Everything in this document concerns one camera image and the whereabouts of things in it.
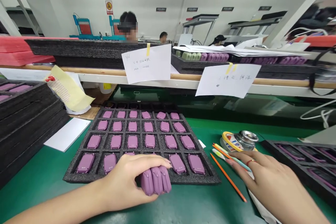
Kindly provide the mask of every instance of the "foam tray compartment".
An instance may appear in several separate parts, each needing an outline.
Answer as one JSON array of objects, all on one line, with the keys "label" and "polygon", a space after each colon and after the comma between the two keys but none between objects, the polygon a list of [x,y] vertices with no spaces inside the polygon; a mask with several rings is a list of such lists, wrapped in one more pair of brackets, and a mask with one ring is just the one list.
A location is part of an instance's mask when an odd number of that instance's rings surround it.
[{"label": "foam tray compartment", "polygon": [[[138,103],[138,113],[141,115],[141,112],[147,111],[147,110],[141,110],[142,103]],[[170,115],[167,112],[166,118],[164,120],[158,120],[156,119],[157,112],[154,112],[155,108],[159,108],[161,105],[164,108],[163,104],[159,103],[146,103],[145,107],[153,108],[153,111],[149,112],[151,115],[151,119],[144,120],[141,117],[137,119],[129,118],[129,112],[131,109],[128,109],[130,107],[129,103],[126,103],[125,109],[117,109],[117,108],[101,108],[99,112],[97,113],[96,118],[91,123],[90,128],[86,136],[84,137],[82,143],[80,144],[80,147],[77,150],[77,153],[75,154],[75,157],[71,161],[63,180],[70,182],[70,183],[89,183],[94,180],[97,180],[99,178],[102,178],[105,176],[105,173],[103,171],[103,159],[105,155],[115,153],[117,156],[117,160],[125,154],[125,152],[135,152],[136,154],[151,154],[155,153],[157,155],[160,155],[162,157],[168,158],[169,154],[175,154],[177,153],[180,155],[182,161],[185,164],[186,172],[182,174],[175,173],[172,169],[169,169],[169,177],[170,181],[173,184],[218,184],[221,182],[220,178],[217,175],[217,172],[215,171],[214,167],[210,163],[208,157],[206,156],[203,148],[201,147],[196,135],[193,133],[192,129],[190,128],[189,124],[187,123],[185,117],[183,114],[179,114],[180,119],[179,120],[171,120]],[[108,120],[109,127],[106,131],[98,131],[97,124],[100,120],[102,120],[102,115],[105,111],[112,111],[112,118],[110,119],[104,119]],[[126,118],[125,119],[117,119],[116,114],[118,111],[126,111]],[[112,131],[112,125],[115,121],[121,121],[123,123],[123,128],[121,132],[113,132]],[[136,122],[138,126],[138,130],[136,132],[129,132],[128,131],[128,124],[129,122]],[[162,132],[160,130],[160,123],[162,121],[166,121],[169,123],[170,132]],[[153,124],[153,132],[145,132],[144,130],[144,123],[145,122],[151,122]],[[185,127],[186,132],[184,133],[178,133],[174,127],[174,122],[180,122]],[[97,149],[88,149],[87,144],[92,135],[100,135],[101,140],[99,143],[99,146]],[[145,146],[145,137],[147,134],[154,135],[155,137],[155,148],[147,148]],[[121,147],[120,149],[111,149],[111,138],[113,135],[120,135],[121,136]],[[127,139],[128,136],[136,135],[138,137],[138,148],[128,148],[127,146]],[[168,149],[165,142],[165,136],[166,135],[172,135],[177,143],[177,149]],[[182,142],[181,142],[181,136],[188,135],[192,139],[192,141],[195,144],[195,149],[185,149]],[[79,161],[84,153],[94,153],[95,159],[94,163],[92,165],[91,170],[87,174],[77,174],[77,166],[79,164]],[[191,171],[190,165],[188,163],[188,154],[197,154],[202,160],[203,166],[205,168],[205,175],[203,174],[196,174]]]},{"label": "foam tray compartment", "polygon": [[[294,148],[300,154],[305,157],[304,161],[296,161],[286,152],[282,151],[278,145],[283,144]],[[319,147],[327,148],[335,152],[336,154],[336,145],[324,145],[324,144],[310,144],[302,142],[286,142],[286,141],[271,141],[264,140],[261,142],[261,145],[267,149],[274,157],[281,163],[289,166],[295,174],[299,177],[300,181],[306,184],[311,190],[317,193],[324,201],[326,201],[330,206],[336,209],[336,191],[333,191],[331,188],[326,186],[324,183],[316,179],[311,173],[307,171],[309,167],[318,168],[334,179],[336,179],[336,162],[329,158],[327,155],[324,155]],[[314,150],[316,153],[321,155],[325,159],[326,163],[316,162],[307,156],[304,152],[300,151],[300,146],[306,146]]]}]

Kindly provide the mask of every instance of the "white paper note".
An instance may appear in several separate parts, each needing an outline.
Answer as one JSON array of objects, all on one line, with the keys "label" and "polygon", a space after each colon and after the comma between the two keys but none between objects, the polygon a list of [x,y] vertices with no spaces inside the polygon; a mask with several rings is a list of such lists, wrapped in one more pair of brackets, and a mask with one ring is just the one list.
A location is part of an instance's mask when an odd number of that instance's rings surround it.
[{"label": "white paper note", "polygon": [[170,58],[172,45],[151,47],[121,54],[128,84],[144,81],[170,80]]},{"label": "white paper note", "polygon": [[244,98],[261,66],[219,65],[204,68],[196,96],[225,95]]}]

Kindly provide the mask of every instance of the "white paper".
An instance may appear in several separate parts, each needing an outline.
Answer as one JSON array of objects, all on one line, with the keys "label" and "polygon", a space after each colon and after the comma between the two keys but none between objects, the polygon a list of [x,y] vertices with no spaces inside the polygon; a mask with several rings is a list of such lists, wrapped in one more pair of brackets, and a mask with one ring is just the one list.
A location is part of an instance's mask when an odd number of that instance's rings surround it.
[{"label": "white paper", "polygon": [[261,66],[253,64],[219,65],[204,68],[196,96],[225,95],[244,98]]},{"label": "white paper", "polygon": [[88,120],[72,118],[66,125],[49,138],[44,145],[66,152],[90,123],[91,121]]},{"label": "white paper", "polygon": [[170,80],[172,45],[151,47],[121,54],[128,84],[144,81]]}]

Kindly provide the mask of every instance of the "white wire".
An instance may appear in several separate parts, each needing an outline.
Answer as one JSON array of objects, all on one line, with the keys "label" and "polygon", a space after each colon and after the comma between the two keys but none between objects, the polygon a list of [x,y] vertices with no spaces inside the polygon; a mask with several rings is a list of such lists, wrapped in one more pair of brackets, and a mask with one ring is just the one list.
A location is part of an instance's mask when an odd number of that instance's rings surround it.
[{"label": "white wire", "polygon": [[320,109],[320,108],[322,108],[322,107],[324,107],[324,106],[327,106],[327,105],[329,105],[329,104],[332,104],[332,103],[334,103],[334,102],[336,102],[336,100],[329,101],[329,102],[327,102],[327,103],[325,103],[325,104],[322,104],[322,105],[320,105],[320,106],[318,106],[318,107],[316,107],[316,108],[313,108],[313,109],[309,110],[308,112],[304,113],[303,115],[301,115],[301,116],[300,116],[300,119],[302,119],[302,120],[309,120],[309,119],[315,119],[315,118],[319,118],[319,117],[321,117],[322,120],[323,120],[323,126],[324,126],[324,128],[329,128],[329,124],[328,124],[329,116],[330,116],[331,112],[333,112],[334,110],[336,110],[336,108],[329,109],[329,110],[322,110],[322,111],[321,111],[321,114],[318,115],[318,116],[316,115],[316,116],[313,116],[313,117],[307,117],[307,118],[303,118],[303,117],[304,117],[305,115],[307,115],[307,114],[309,114],[309,113],[311,113],[311,112],[317,110],[317,109]]}]

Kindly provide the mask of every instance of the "worker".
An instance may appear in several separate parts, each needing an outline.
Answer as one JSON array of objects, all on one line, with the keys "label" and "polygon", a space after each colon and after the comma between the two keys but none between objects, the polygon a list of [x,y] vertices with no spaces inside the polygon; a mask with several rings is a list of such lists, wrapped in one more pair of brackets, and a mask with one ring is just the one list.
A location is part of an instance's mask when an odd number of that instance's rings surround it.
[{"label": "worker", "polygon": [[222,34],[219,34],[209,46],[221,46],[222,41],[226,40]]},{"label": "worker", "polygon": [[[250,167],[254,180],[238,163],[227,159],[248,189],[282,224],[330,224],[289,167],[260,152],[230,155]],[[158,195],[147,196],[134,179],[157,166],[172,167],[169,160],[158,155],[123,155],[104,178],[34,206],[5,223],[77,224],[104,212],[154,201]]]},{"label": "worker", "polygon": [[165,31],[161,32],[161,34],[160,34],[160,43],[161,44],[165,44],[166,43],[167,36],[168,36],[168,33],[166,33]]},{"label": "worker", "polygon": [[133,12],[124,12],[120,16],[118,30],[125,36],[127,42],[138,42],[138,22]]}]

